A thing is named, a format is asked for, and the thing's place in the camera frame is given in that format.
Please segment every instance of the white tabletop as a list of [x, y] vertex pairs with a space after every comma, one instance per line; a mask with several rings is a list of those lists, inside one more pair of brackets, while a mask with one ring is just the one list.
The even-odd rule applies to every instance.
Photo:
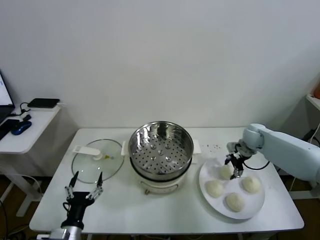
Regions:
[[[86, 209], [84, 233], [93, 234], [212, 234], [268, 232], [301, 229], [301, 218], [288, 191], [272, 164], [258, 175], [265, 187], [265, 202], [260, 212], [249, 220], [235, 220], [215, 211], [202, 196], [199, 169], [213, 157], [227, 153], [226, 144], [241, 138], [242, 127], [188, 128], [197, 139], [202, 153], [198, 164], [187, 171], [185, 185], [167, 195], [145, 195], [138, 185], [128, 159], [119, 172], [103, 183], [104, 192]], [[80, 129], [51, 180], [30, 222], [35, 231], [59, 228], [66, 219], [62, 203], [66, 200], [64, 186], [70, 182], [71, 163], [75, 145], [86, 145], [97, 139], [113, 139], [122, 143], [135, 129], [86, 128]], [[261, 167], [267, 161], [258, 153], [247, 161], [252, 167]], [[76, 182], [75, 191], [90, 191], [92, 184]]]
[[[0, 140], [0, 153], [2, 154], [24, 154], [27, 153], [35, 144], [40, 135], [44, 132], [46, 127], [52, 121], [52, 119], [59, 112], [60, 107], [56, 106], [53, 109], [40, 109], [39, 111], [29, 111], [31, 116], [29, 127], [21, 135], [13, 135], [9, 132], [4, 138]], [[19, 108], [16, 108], [14, 112], [20, 112]], [[7, 119], [18, 119], [20, 117], [8, 117]]]

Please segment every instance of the stainless steel steamer basket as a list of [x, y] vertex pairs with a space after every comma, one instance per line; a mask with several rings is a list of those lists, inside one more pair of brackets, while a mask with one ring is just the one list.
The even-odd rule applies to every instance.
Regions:
[[168, 182], [188, 170], [194, 144], [183, 127], [155, 121], [133, 133], [128, 151], [131, 165], [140, 176], [153, 182]]

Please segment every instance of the robotic arm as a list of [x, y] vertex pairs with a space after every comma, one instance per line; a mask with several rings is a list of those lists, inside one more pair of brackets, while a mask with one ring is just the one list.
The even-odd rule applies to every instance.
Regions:
[[78, 174], [79, 171], [71, 178], [69, 186], [64, 187], [66, 202], [63, 203], [63, 207], [67, 211], [66, 220], [61, 224], [61, 228], [53, 229], [50, 235], [40, 234], [37, 236], [37, 240], [81, 240], [81, 232], [84, 229], [82, 220], [85, 210], [95, 202], [104, 190], [102, 188], [101, 172], [96, 188], [92, 192], [74, 191]]
[[244, 161], [260, 152], [288, 174], [320, 183], [320, 148], [283, 132], [272, 131], [264, 125], [249, 125], [243, 131], [242, 139], [229, 142], [227, 149], [229, 154], [225, 164], [231, 162], [234, 166], [231, 179], [241, 177]]

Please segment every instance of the white wall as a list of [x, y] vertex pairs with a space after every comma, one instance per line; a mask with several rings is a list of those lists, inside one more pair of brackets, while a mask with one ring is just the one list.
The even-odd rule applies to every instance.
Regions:
[[320, 72], [319, 9], [318, 0], [2, 0], [0, 69], [21, 100], [60, 98], [78, 127], [280, 129]]

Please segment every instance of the steamed bun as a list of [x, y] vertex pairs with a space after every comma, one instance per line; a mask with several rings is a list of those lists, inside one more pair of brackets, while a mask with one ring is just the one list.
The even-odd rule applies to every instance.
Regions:
[[245, 200], [238, 193], [230, 193], [225, 198], [226, 204], [235, 212], [241, 212], [245, 208]]
[[219, 174], [224, 180], [230, 180], [233, 173], [234, 173], [234, 167], [229, 164], [223, 165], [219, 169]]
[[224, 194], [224, 190], [224, 186], [218, 180], [208, 181], [206, 183], [206, 191], [213, 198], [220, 197]]
[[259, 179], [255, 176], [247, 176], [242, 180], [244, 190], [251, 194], [256, 194], [261, 191], [262, 185]]

